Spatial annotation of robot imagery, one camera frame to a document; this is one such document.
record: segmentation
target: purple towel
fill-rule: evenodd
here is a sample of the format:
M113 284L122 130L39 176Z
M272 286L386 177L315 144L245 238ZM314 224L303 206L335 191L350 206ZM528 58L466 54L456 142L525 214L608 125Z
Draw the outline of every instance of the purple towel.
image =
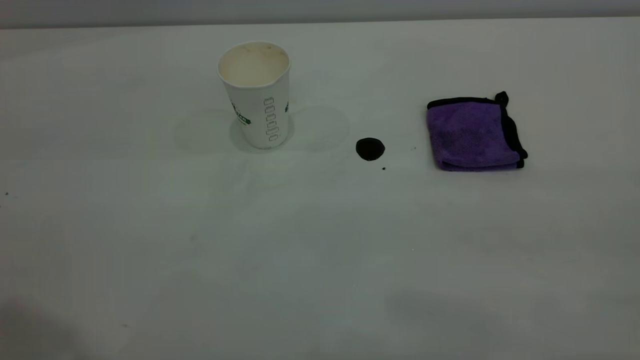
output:
M513 119L507 115L506 92L495 100L457 97L427 105L427 127L433 157L442 170L494 171L524 167Z

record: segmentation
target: green logo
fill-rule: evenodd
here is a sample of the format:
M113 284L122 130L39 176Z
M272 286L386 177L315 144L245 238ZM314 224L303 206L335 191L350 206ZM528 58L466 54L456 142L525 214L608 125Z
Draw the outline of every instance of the green logo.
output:
M231 105L234 107L234 111L236 112L236 115L238 116L238 118L240 119L241 122L244 122L247 125L251 124L251 120L249 120L246 117L242 116L240 114L240 111L238 111L238 109L236 109L236 104L234 104L233 101L231 102Z

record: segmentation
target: white wall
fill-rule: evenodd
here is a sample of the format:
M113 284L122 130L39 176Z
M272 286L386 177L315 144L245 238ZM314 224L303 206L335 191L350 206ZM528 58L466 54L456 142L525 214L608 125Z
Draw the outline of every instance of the white wall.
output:
M0 0L0 27L640 15L638 0Z

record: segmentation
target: table surface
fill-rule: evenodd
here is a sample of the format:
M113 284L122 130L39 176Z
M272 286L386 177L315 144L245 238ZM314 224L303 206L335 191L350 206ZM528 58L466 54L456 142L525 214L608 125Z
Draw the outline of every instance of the table surface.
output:
M292 58L274 151L216 76L262 39ZM0 31L0 350L637 359L638 39L640 18ZM525 168L436 169L427 103L503 90Z

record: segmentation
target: black spill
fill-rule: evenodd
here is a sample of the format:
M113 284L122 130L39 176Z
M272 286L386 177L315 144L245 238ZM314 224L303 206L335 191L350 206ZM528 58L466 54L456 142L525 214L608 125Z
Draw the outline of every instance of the black spill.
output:
M356 152L364 160L371 161L385 153L385 145L378 139L364 138L356 143Z

